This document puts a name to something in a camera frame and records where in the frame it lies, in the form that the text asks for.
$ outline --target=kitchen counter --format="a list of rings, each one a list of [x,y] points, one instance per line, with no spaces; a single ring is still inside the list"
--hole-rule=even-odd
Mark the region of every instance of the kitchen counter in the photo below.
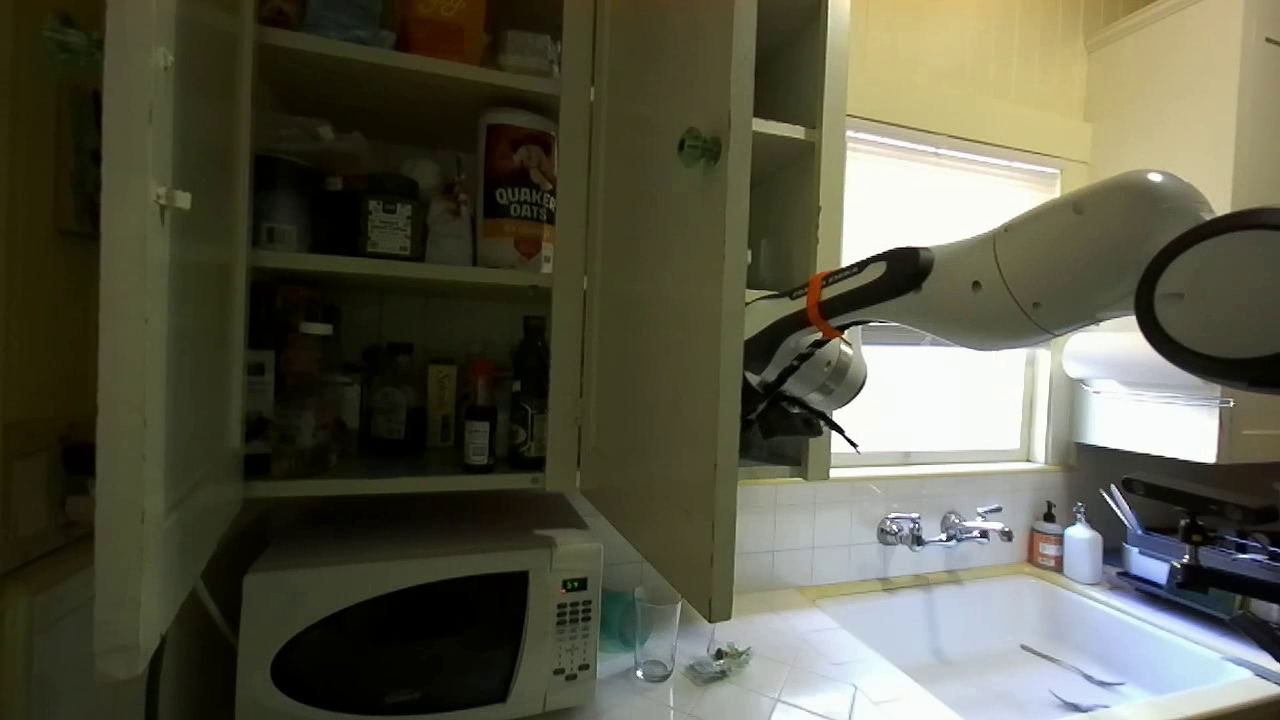
[[[1280,672],[1280,665],[1247,638],[1205,626],[1199,619],[1168,614],[1164,626],[1234,661]],[[683,665],[706,656],[712,635],[694,633],[680,645],[680,672],[668,684],[642,684],[623,651],[605,651],[597,702],[559,712],[556,720],[957,720],[957,712],[927,694],[908,672],[825,614],[812,605],[812,588],[738,594],[738,619],[712,633],[722,647],[753,647],[753,665],[730,679],[695,684]],[[1280,716],[1280,689],[1247,676],[1198,699],[1173,694],[1168,702],[1154,699],[1109,716]]]

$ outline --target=open cabinet door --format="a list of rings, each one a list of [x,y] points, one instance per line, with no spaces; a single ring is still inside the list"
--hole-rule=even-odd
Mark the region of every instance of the open cabinet door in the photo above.
[[[734,614],[753,41],[744,0],[597,3],[586,497],[706,619]]]
[[[250,10],[114,0],[98,665],[140,676],[240,511]]]

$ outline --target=cup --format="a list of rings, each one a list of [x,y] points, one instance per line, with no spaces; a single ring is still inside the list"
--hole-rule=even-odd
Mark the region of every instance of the cup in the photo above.
[[[651,598],[636,593],[636,647],[632,669],[644,684],[663,684],[675,672],[680,598]]]

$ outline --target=microwave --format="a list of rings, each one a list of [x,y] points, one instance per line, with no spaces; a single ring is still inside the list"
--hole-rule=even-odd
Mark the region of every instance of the microwave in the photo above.
[[[273,539],[240,593],[238,720],[509,720],[597,694],[586,529],[368,524]]]

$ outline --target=microwave window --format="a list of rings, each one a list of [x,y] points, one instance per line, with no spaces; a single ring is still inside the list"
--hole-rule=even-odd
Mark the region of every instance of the microwave window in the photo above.
[[[501,702],[513,693],[530,571],[418,585],[341,607],[273,661],[308,707],[412,716]]]

